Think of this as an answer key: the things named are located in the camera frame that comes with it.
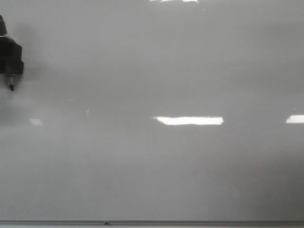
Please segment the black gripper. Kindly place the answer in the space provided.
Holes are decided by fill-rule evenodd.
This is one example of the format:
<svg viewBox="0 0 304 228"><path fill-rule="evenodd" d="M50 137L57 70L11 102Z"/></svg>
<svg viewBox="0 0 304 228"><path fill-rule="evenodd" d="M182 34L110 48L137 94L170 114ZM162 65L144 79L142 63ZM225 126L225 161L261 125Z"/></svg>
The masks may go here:
<svg viewBox="0 0 304 228"><path fill-rule="evenodd" d="M8 37L6 24L0 15L0 73L23 74L24 63L22 61L22 47Z"/></svg>

